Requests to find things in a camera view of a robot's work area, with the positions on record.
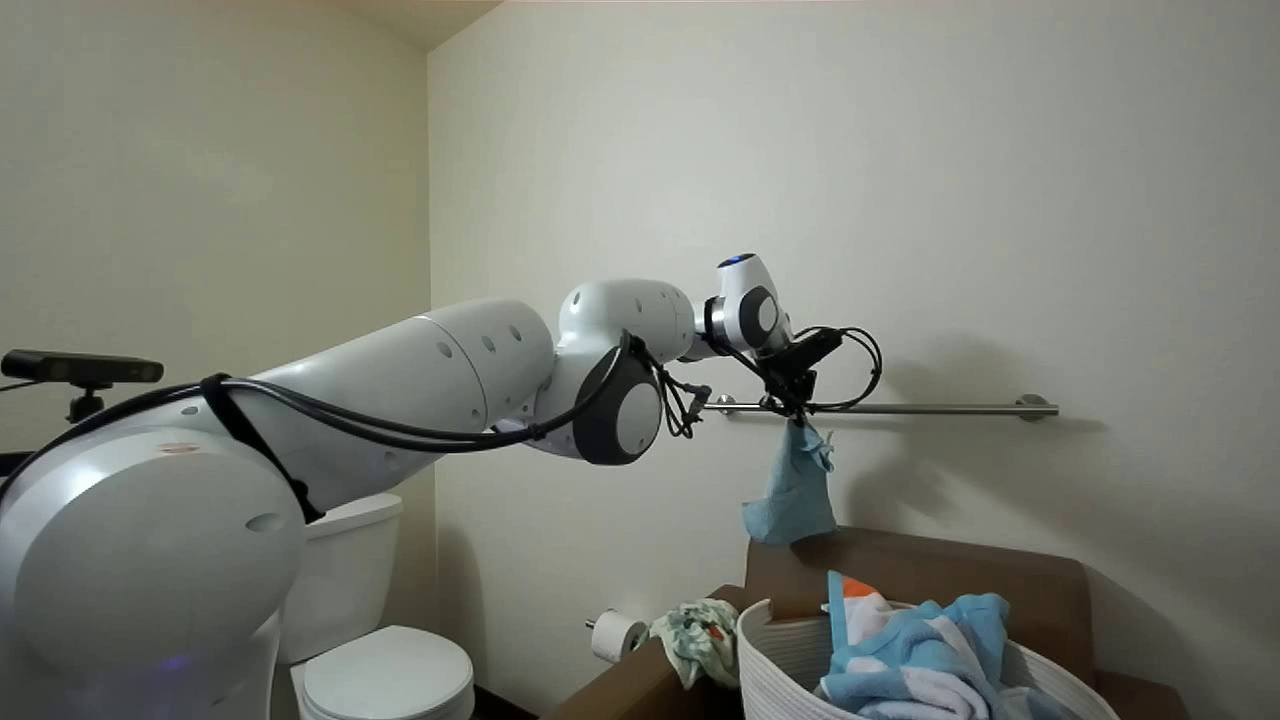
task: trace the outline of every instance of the white wall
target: white wall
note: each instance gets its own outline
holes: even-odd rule
[[[0,0],[0,352],[261,371],[429,303],[423,65],[318,0]],[[0,447],[69,387],[5,393]],[[398,609],[423,615],[431,491]]]
[[[840,520],[1065,552],[1109,667],[1195,717],[1280,703],[1277,6],[506,6],[429,61],[431,299],[758,248],[801,325],[865,325],[880,400],[1046,393],[1065,421],[833,424]],[[743,371],[683,370],[748,393]],[[855,387],[855,352],[827,393]],[[550,709],[585,621],[741,576],[778,424],[632,468],[439,463],[453,633]]]

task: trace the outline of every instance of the blue towel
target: blue towel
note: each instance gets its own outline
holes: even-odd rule
[[[1005,612],[1009,606],[994,591],[959,598],[950,609],[916,606],[854,645],[840,645],[840,623],[833,623],[833,667],[821,696],[867,720],[1071,720],[1035,688],[1005,688]]]
[[[762,546],[793,546],[835,530],[827,498],[827,446],[811,424],[789,424],[784,447],[772,462],[772,484],[763,501],[743,507],[743,530]]]

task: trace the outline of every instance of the white toilet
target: white toilet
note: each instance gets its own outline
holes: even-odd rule
[[[381,627],[400,532],[398,498],[366,498],[307,525],[279,609],[279,664],[303,720],[468,720],[471,661],[444,635]]]

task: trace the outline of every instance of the fabric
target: fabric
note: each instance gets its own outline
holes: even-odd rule
[[[840,573],[827,576],[827,606],[849,606]],[[867,720],[1071,720],[1035,688],[1005,688],[1005,615],[1009,606],[994,591],[903,609],[865,635],[849,612],[833,612],[821,696]]]
[[[758,546],[793,546],[835,530],[827,451],[827,439],[821,439],[811,424],[789,424],[784,447],[772,462],[767,498],[743,504],[743,530]]]
[[[648,633],[666,641],[670,664],[683,688],[713,679],[735,688],[735,609],[725,601],[677,606]]]

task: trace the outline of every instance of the laundry basket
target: laundry basket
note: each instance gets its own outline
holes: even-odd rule
[[[833,633],[825,615],[778,623],[767,601],[762,601],[741,612],[735,635],[748,720],[855,720],[855,712],[845,712],[811,693],[833,655]],[[1100,701],[1086,679],[1047,655],[1025,645],[1009,647],[1009,683],[1034,683],[1071,709],[1081,720],[1122,720],[1109,701]]]

